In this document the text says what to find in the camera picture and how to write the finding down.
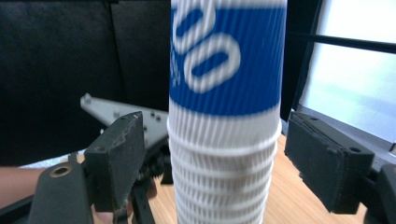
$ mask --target blue and white label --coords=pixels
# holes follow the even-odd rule
[[[170,97],[176,104],[244,116],[279,103],[286,4],[262,2],[172,1]]]

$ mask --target person's arm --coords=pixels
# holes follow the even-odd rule
[[[0,167],[0,208],[35,193],[37,179],[44,169]]]

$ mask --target wooden surface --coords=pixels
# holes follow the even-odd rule
[[[353,224],[362,223],[365,207],[361,205],[357,215],[329,214],[320,200],[298,176],[299,172],[285,156],[286,138],[278,139],[272,185],[265,208],[263,223],[292,224]],[[173,187],[157,182],[158,195],[150,200],[155,221],[158,224],[177,223],[177,211]]]

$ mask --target table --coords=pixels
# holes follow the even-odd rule
[[[357,215],[329,214],[320,200],[298,176],[298,170],[285,156],[286,137],[278,139],[272,185],[263,223],[275,224],[354,224],[363,222],[366,208],[361,204]],[[174,188],[157,183],[158,195],[149,201],[158,224],[177,223]]]

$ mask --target blue label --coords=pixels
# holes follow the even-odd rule
[[[170,97],[219,116],[279,103],[286,9],[172,8]]]

